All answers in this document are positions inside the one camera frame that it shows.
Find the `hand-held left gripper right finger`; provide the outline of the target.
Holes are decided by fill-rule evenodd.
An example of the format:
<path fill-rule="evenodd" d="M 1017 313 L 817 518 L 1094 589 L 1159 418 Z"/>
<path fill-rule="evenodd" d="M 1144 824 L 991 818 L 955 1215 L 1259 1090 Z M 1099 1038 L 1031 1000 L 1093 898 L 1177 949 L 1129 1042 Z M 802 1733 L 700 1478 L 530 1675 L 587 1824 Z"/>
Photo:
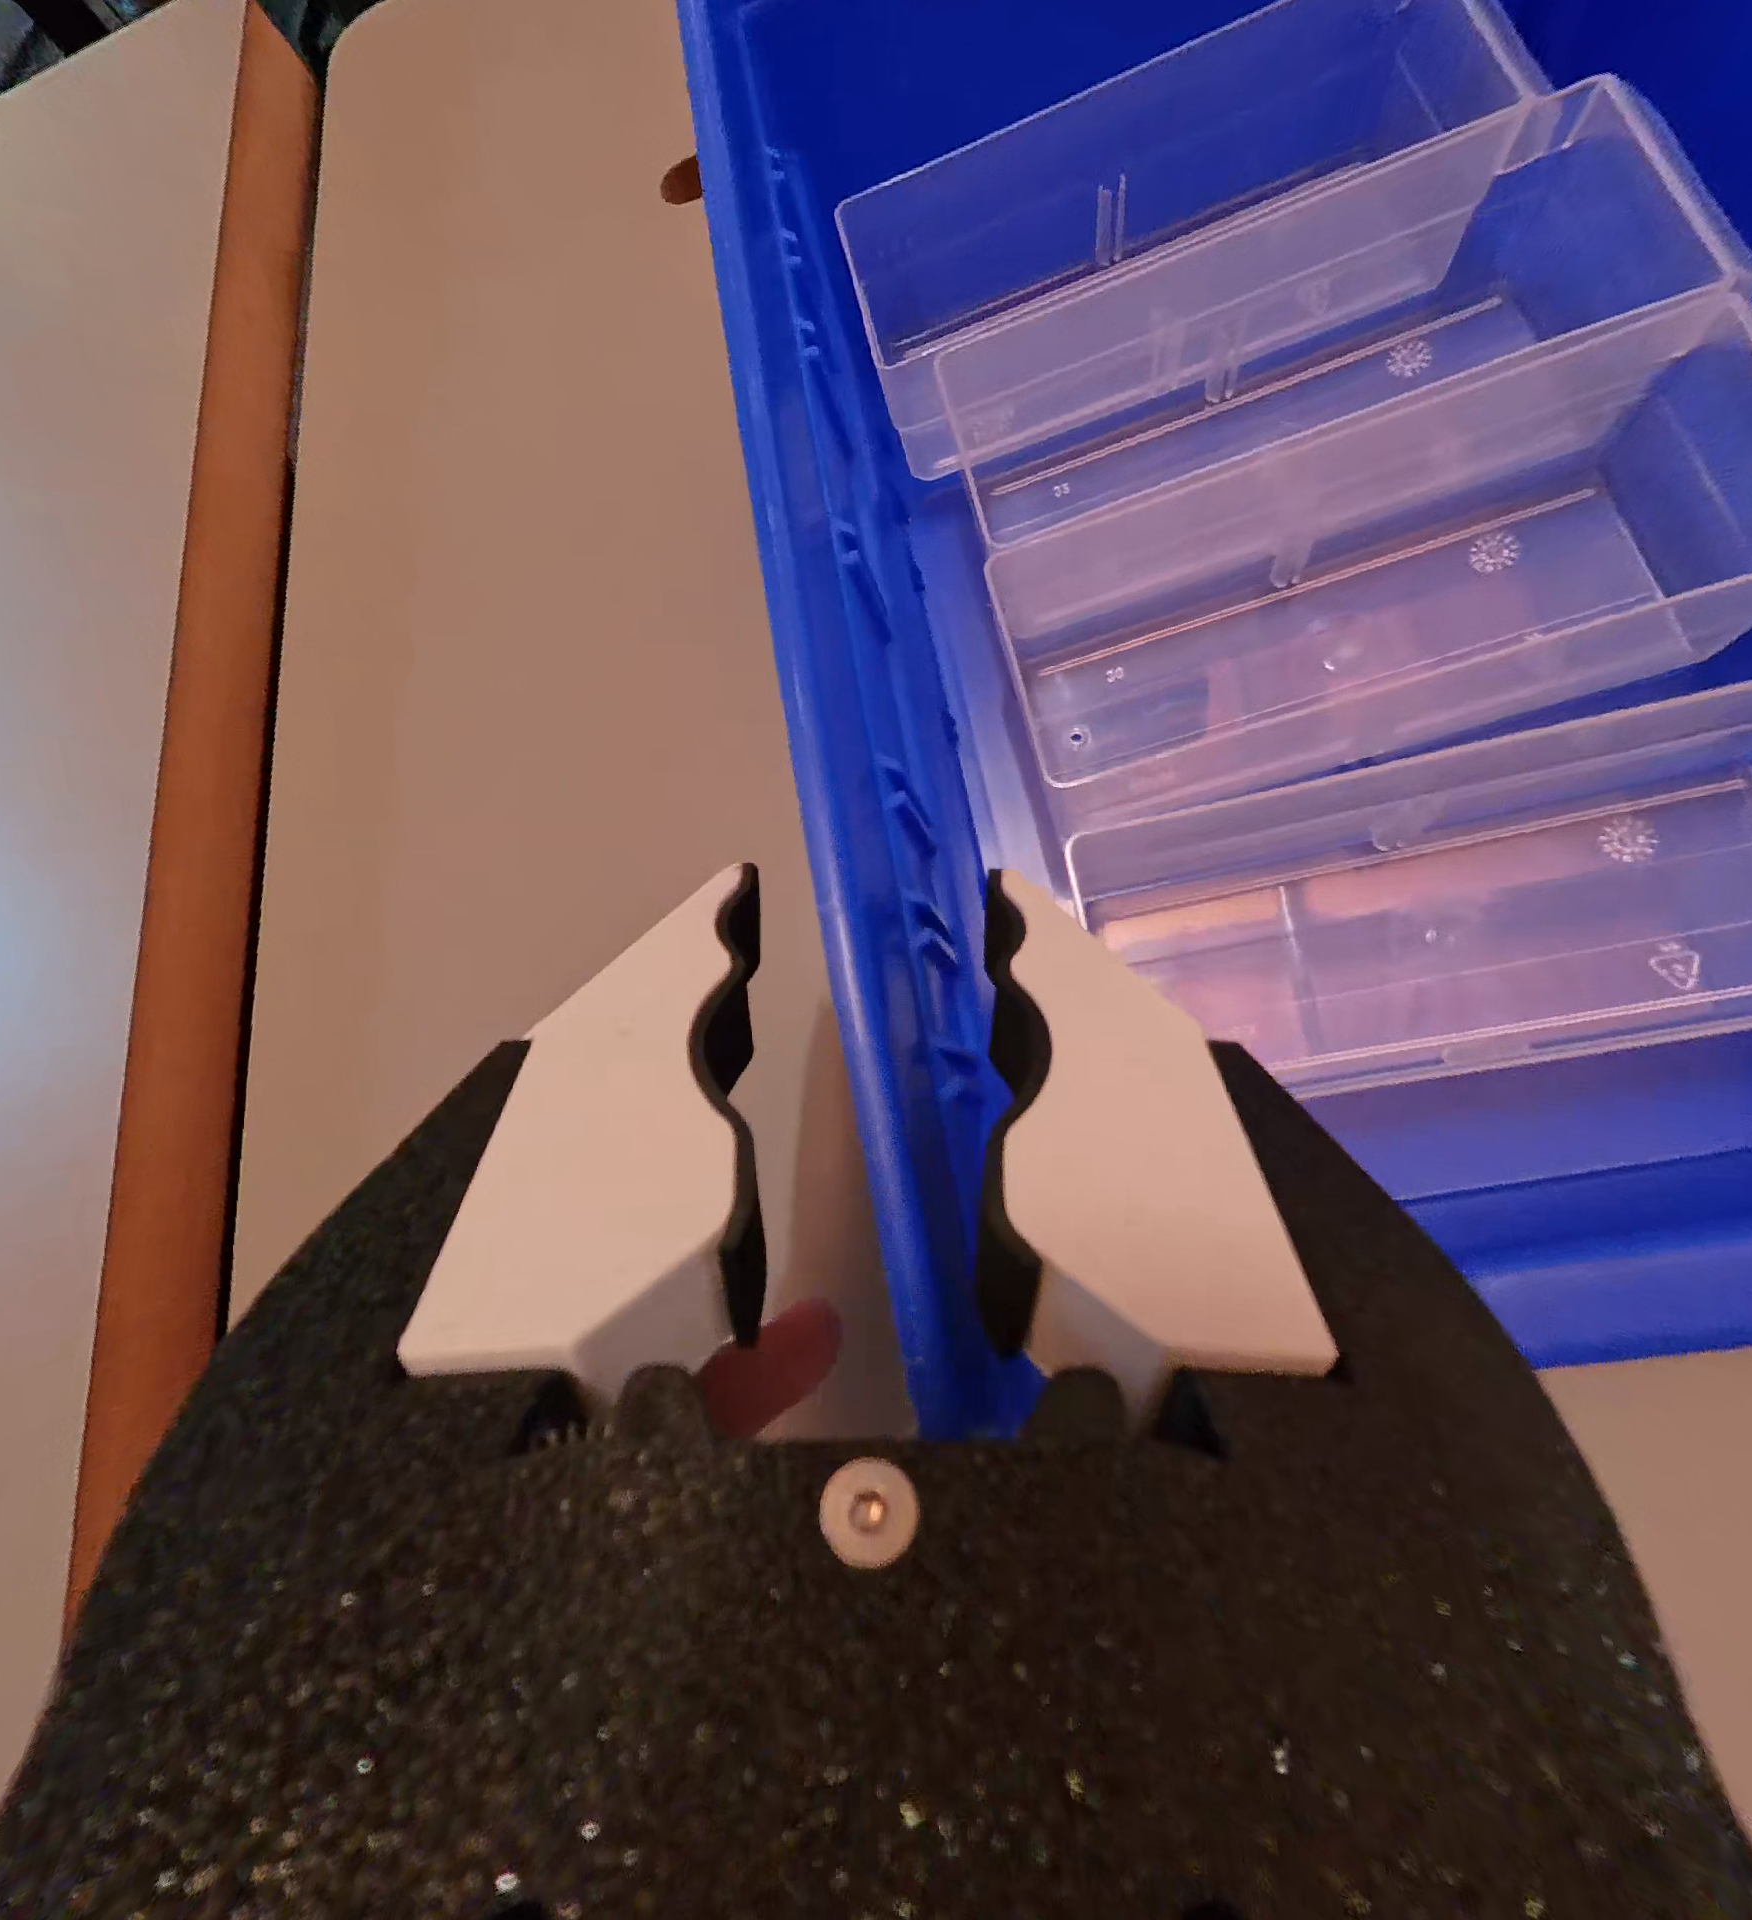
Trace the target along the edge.
<path fill-rule="evenodd" d="M 1179 1373 L 1327 1380 L 1340 1354 L 1199 1025 L 1017 869 L 987 880 L 974 1300 L 1003 1360 L 1099 1372 L 1129 1422 Z"/>

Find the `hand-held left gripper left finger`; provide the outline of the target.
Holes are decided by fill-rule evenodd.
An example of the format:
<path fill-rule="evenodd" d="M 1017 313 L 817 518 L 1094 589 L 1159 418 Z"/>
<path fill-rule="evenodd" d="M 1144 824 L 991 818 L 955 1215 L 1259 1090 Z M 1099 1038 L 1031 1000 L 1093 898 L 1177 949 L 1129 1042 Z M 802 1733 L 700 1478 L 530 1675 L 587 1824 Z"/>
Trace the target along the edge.
<path fill-rule="evenodd" d="M 411 1380 L 562 1373 L 590 1404 L 755 1346 L 766 1237 L 751 1125 L 760 878 L 676 906 L 526 1035 L 399 1338 Z"/>

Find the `clear plastic drawer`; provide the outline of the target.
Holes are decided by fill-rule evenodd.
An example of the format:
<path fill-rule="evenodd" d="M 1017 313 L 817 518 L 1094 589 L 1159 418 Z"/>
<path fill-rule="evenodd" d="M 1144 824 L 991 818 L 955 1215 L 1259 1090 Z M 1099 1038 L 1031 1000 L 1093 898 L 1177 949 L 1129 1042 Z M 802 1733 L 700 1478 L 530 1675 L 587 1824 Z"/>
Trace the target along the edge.
<path fill-rule="evenodd" d="M 1752 630 L 1752 299 L 1515 349 L 997 550 L 1046 784 L 1311 779 Z"/>
<path fill-rule="evenodd" d="M 1080 923 L 1295 1091 L 1752 1029 L 1752 682 L 1075 832 Z"/>
<path fill-rule="evenodd" d="M 938 363 L 1013 308 L 1545 89 L 1498 5 L 1263 5 L 838 203 L 911 475 L 959 466 Z"/>
<path fill-rule="evenodd" d="M 1237 213 L 942 349 L 987 553 L 1696 292 L 1752 252 L 1599 77 Z"/>

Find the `blue plastic bin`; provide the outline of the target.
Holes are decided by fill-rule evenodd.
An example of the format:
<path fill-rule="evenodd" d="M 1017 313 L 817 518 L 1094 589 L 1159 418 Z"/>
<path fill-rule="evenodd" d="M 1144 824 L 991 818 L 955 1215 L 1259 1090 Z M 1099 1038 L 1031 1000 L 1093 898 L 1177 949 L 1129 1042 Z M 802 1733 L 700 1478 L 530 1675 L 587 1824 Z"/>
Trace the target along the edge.
<path fill-rule="evenodd" d="M 1251 5 L 678 5 L 810 888 L 923 1435 L 1033 1404 L 976 1326 L 989 1062 L 979 682 L 959 491 L 907 469 L 837 206 Z M 1315 1102 L 1531 1365 L 1752 1346 L 1752 1032 Z"/>

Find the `dark red sticker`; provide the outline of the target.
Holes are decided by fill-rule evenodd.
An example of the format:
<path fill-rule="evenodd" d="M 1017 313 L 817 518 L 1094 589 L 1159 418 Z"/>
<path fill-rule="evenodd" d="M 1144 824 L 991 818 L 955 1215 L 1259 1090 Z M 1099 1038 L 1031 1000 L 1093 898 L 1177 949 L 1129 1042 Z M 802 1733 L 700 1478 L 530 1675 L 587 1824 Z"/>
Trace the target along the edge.
<path fill-rule="evenodd" d="M 796 1303 L 759 1327 L 755 1343 L 721 1346 L 698 1372 L 698 1390 L 717 1438 L 751 1440 L 807 1402 L 837 1367 L 841 1313 L 827 1300 Z"/>

